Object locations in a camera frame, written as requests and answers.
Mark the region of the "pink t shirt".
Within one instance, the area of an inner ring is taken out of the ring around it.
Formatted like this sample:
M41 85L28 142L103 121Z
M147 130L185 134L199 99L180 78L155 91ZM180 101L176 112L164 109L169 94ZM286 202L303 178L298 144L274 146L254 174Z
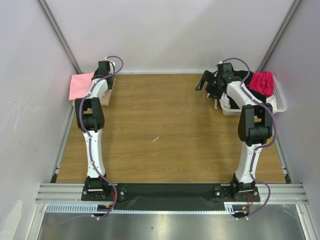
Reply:
M93 72L74 74L71 76L69 100L74 101L77 98L83 98L92 85Z

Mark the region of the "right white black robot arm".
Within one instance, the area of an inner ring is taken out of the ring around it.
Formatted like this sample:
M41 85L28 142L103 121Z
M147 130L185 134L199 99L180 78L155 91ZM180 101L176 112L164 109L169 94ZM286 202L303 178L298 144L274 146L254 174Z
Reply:
M207 97L220 100L223 94L230 96L241 109L238 137L242 142L239 165L233 174L230 187L220 186L215 190L217 199L225 197L233 202L259 201L256 187L256 169L262 148L273 134L273 107L256 98L239 76L231 63L221 62L216 72L205 70L196 86L196 91L205 89Z

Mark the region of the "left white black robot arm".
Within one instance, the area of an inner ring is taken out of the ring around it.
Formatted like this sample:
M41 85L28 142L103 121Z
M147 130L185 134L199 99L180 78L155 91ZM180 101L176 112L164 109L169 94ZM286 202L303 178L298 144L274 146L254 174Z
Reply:
M76 121L82 131L87 154L87 174L82 190L82 201L105 201L112 192L107 181L102 154L102 132L105 116L101 99L114 83L115 63L110 60L98 62L89 90L74 100Z

